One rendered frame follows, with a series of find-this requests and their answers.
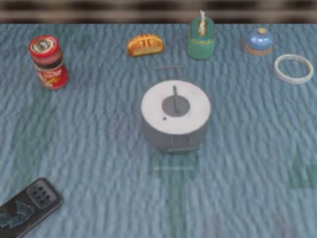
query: green container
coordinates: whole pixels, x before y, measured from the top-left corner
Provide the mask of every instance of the green container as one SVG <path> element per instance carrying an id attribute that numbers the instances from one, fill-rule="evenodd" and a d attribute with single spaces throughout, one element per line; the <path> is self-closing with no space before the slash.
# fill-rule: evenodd
<path id="1" fill-rule="evenodd" d="M 196 60 L 207 60 L 213 55 L 214 50 L 214 22 L 206 17 L 206 33 L 199 35 L 198 29 L 200 24 L 200 17 L 196 17 L 189 26 L 187 53 Z"/>

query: brown background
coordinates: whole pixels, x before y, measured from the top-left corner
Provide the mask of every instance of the brown background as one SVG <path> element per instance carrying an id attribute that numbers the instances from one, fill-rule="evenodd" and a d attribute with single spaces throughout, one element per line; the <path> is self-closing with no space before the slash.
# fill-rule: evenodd
<path id="1" fill-rule="evenodd" d="M 0 0 L 1 22 L 317 23 L 317 0 Z"/>

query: white flame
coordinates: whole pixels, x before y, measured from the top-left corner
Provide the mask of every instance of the white flame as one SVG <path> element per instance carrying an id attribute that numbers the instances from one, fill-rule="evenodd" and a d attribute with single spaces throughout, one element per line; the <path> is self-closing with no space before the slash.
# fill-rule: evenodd
<path id="1" fill-rule="evenodd" d="M 200 22 L 199 28 L 200 28 L 200 32 L 204 35 L 205 34 L 205 27 L 204 27 L 205 12 L 202 10 L 200 10 L 200 18 L 201 18 L 201 22 Z"/>

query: can lid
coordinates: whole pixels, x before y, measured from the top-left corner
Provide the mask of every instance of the can lid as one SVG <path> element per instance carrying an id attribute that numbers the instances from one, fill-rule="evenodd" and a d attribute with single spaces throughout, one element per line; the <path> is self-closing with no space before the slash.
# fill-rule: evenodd
<path id="1" fill-rule="evenodd" d="M 32 56 L 48 57 L 58 51 L 59 43 L 56 37 L 44 35 L 30 41 L 28 48 Z"/>

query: croissant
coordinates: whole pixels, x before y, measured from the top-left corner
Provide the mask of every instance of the croissant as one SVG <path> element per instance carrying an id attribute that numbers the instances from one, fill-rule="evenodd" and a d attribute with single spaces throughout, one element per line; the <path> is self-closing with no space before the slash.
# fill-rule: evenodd
<path id="1" fill-rule="evenodd" d="M 132 57 L 158 54 L 164 50 L 164 43 L 157 35 L 140 34 L 128 42 L 127 50 Z"/>

